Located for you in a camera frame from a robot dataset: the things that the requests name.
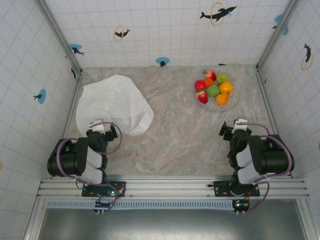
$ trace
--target tiled wall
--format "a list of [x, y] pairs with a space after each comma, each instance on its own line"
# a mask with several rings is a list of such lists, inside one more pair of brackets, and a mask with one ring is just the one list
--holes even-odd
[[[307, 48], [310, 58], [307, 60]], [[320, 217], [320, 1], [303, 0], [264, 69], [266, 90], [282, 139], [306, 179]]]
[[34, 0], [1, 0], [0, 239], [23, 237], [75, 83]]
[[[102, 68], [159, 66], [159, 57], [167, 66], [257, 64], [289, 0], [46, 2], [68, 43], [80, 45], [81, 67]], [[232, 7], [215, 26], [200, 18]]]

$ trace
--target orange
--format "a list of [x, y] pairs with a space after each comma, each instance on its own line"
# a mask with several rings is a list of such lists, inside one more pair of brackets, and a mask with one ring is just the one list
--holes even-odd
[[223, 92], [223, 93], [217, 95], [215, 100], [218, 105], [226, 105], [229, 101], [229, 93]]
[[220, 93], [231, 93], [234, 87], [232, 86], [231, 82], [225, 81], [224, 83], [220, 84], [219, 91]]
[[210, 87], [212, 84], [214, 84], [214, 81], [212, 80], [212, 78], [208, 77], [204, 80], [204, 85], [206, 89]]

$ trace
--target fruit bowl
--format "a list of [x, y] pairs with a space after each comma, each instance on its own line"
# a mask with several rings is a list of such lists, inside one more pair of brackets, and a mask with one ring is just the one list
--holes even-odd
[[236, 105], [239, 98], [238, 93], [238, 87], [234, 84], [233, 85], [233, 91], [229, 95], [229, 101], [226, 105], [218, 105], [216, 102], [216, 97], [210, 97], [208, 96], [208, 102], [206, 104], [203, 104], [202, 102], [196, 100], [205, 108], [213, 110], [213, 111], [226, 111], [228, 109], [231, 109], [234, 105]]

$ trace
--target gray marble surface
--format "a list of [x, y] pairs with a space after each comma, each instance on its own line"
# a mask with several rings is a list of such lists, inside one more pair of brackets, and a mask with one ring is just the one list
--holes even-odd
[[[202, 79], [203, 69], [216, 74], [228, 73], [229, 81], [238, 86], [237, 104], [224, 112], [204, 108], [195, 98], [194, 82]], [[234, 119], [271, 125], [254, 66], [188, 66], [188, 67], [117, 67], [84, 71], [81, 86], [112, 75], [132, 79], [151, 106], [154, 119], [142, 135], [123, 136], [120, 149], [108, 156], [107, 174], [120, 175], [230, 175], [227, 154], [229, 143], [219, 136], [224, 121]], [[82, 94], [80, 88], [78, 99]], [[72, 114], [68, 137], [81, 137]], [[252, 134], [265, 130], [250, 127]], [[108, 145], [111, 151], [119, 139]]]

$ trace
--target red apple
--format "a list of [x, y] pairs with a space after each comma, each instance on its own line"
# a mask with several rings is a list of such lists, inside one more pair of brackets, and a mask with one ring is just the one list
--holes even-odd
[[203, 80], [198, 80], [194, 83], [194, 89], [197, 91], [197, 92], [201, 92], [203, 90], [206, 89], [206, 84], [205, 84], [205, 81]]
[[206, 104], [208, 102], [208, 95], [205, 91], [200, 91], [195, 94], [200, 103]]
[[203, 74], [205, 74], [205, 78], [206, 78], [206, 79], [207, 79], [207, 78], [210, 78], [210, 79], [212, 79], [213, 81], [216, 81], [216, 79], [217, 79], [217, 76], [216, 76], [215, 72], [212, 71], [212, 70], [208, 70], [208, 71], [204, 70], [204, 71], [203, 71]]

